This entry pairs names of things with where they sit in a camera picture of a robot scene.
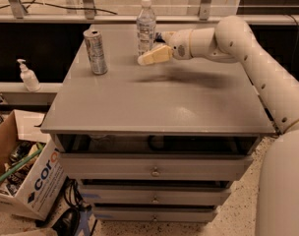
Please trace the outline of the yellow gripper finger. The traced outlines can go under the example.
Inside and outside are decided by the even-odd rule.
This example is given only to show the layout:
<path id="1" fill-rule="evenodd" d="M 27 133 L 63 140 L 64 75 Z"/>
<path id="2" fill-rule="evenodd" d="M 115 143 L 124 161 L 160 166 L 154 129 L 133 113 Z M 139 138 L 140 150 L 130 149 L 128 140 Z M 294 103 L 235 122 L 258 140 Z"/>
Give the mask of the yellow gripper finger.
<path id="1" fill-rule="evenodd" d="M 174 41 L 174 34 L 175 34 L 175 31 L 162 31 L 160 33 L 161 39 L 165 43 L 172 43 Z"/>
<path id="2" fill-rule="evenodd" d="M 166 44 L 158 44 L 152 50 L 144 53 L 138 58 L 138 63 L 141 66 L 162 63 L 169 61 L 172 58 L 173 51 Z"/>

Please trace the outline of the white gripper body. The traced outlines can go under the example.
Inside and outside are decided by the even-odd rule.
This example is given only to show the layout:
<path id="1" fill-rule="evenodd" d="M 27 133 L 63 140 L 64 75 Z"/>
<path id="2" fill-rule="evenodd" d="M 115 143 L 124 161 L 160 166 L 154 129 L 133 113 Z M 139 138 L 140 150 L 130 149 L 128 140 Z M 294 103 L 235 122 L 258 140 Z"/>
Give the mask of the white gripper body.
<path id="1" fill-rule="evenodd" d="M 173 57 L 178 60 L 189 60 L 192 58 L 190 52 L 190 29 L 182 29 L 171 34 L 168 45 L 173 50 Z"/>

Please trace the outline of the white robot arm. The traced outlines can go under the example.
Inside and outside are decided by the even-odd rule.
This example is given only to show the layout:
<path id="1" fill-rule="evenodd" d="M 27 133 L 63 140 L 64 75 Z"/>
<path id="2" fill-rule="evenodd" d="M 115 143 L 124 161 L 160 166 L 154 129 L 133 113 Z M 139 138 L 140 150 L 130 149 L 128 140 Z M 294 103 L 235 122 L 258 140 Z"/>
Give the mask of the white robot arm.
<path id="1" fill-rule="evenodd" d="M 139 64 L 206 58 L 242 65 L 280 131 L 261 167 L 255 235 L 299 236 L 299 82 L 237 16 L 213 29 L 163 31 L 156 38 L 161 44 L 142 54 Z"/>

